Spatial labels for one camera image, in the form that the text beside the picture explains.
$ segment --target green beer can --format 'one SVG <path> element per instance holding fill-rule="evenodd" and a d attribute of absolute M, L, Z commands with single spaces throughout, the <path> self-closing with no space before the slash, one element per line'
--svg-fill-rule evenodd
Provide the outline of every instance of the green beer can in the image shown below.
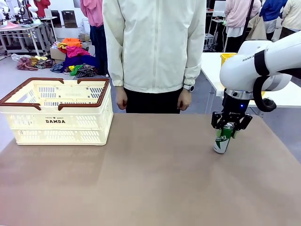
<path fill-rule="evenodd" d="M 218 154 L 225 154 L 231 139 L 234 126 L 231 123 L 227 123 L 223 129 L 219 129 L 216 133 L 215 144 L 213 149 Z"/>

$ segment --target pink jacket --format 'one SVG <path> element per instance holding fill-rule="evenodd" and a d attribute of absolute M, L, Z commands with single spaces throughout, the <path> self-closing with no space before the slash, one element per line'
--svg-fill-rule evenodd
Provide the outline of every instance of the pink jacket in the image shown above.
<path fill-rule="evenodd" d="M 246 24 L 251 0 L 226 0 L 225 16 L 228 27 L 243 27 Z M 251 18 L 259 13 L 261 7 L 260 0 L 254 0 Z"/>
<path fill-rule="evenodd" d="M 103 25 L 103 0 L 80 0 L 80 9 L 91 26 Z"/>

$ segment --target hand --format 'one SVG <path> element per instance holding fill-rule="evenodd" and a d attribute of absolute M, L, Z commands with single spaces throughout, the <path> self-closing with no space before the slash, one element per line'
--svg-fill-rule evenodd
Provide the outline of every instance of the hand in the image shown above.
<path fill-rule="evenodd" d="M 191 104 L 191 93 L 183 89 L 178 99 L 178 109 L 185 111 Z"/>
<path fill-rule="evenodd" d="M 124 110 L 127 108 L 127 94 L 122 86 L 117 86 L 116 90 L 116 103 L 120 110 Z"/>

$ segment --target brown basket rim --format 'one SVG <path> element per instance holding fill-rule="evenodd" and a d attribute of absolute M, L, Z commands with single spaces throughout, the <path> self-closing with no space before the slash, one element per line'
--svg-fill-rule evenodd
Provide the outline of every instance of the brown basket rim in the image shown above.
<path fill-rule="evenodd" d="M 64 84 L 64 79 L 61 78 L 29 78 L 23 83 L 21 83 L 18 87 L 8 93 L 5 97 L 0 100 L 0 106 L 13 106 L 13 107 L 34 107 L 41 111 L 41 104 L 39 103 L 6 103 L 14 94 L 16 94 L 19 90 L 21 90 L 24 86 L 34 80 L 39 81 L 59 81 Z M 104 95 L 107 92 L 109 87 L 110 80 L 109 79 L 78 79 L 77 84 L 80 84 L 82 81 L 104 81 L 103 92 L 99 96 L 97 102 L 95 104 L 60 104 L 58 106 L 58 110 L 62 110 L 64 107 L 100 107 L 103 103 Z"/>

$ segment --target jacket sleeve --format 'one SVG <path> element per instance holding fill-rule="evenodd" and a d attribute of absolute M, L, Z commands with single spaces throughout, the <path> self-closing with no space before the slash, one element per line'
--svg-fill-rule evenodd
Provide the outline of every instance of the jacket sleeve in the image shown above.
<path fill-rule="evenodd" d="M 251 18 L 257 15 L 259 13 L 261 7 L 261 2 L 260 0 L 254 0 L 252 12 L 251 12 Z"/>
<path fill-rule="evenodd" d="M 43 5 L 45 5 L 45 6 L 50 6 L 50 0 L 42 0 L 42 2 L 43 2 Z"/>
<path fill-rule="evenodd" d="M 80 3 L 80 9 L 83 12 L 84 16 L 88 17 L 86 7 L 84 6 L 84 0 L 80 0 L 79 3 Z"/>
<path fill-rule="evenodd" d="M 201 71 L 201 57 L 204 48 L 206 1 L 197 1 L 192 22 L 188 28 L 187 62 L 184 73 L 184 84 L 194 85 Z"/>
<path fill-rule="evenodd" d="M 107 40 L 108 71 L 113 86 L 123 86 L 122 49 L 125 20 L 119 0 L 103 0 L 103 24 Z"/>
<path fill-rule="evenodd" d="M 263 4 L 259 16 L 263 16 L 267 8 L 269 8 L 269 0 L 266 0 L 265 3 Z"/>
<path fill-rule="evenodd" d="M 226 9 L 225 9 L 225 17 L 228 16 L 232 9 L 232 0 L 226 0 Z"/>
<path fill-rule="evenodd" d="M 284 7 L 284 9 L 283 9 L 283 13 L 282 13 L 283 20 L 285 19 L 287 14 L 290 12 L 291 6 L 292 6 L 292 0 L 288 0 L 285 7 Z"/>

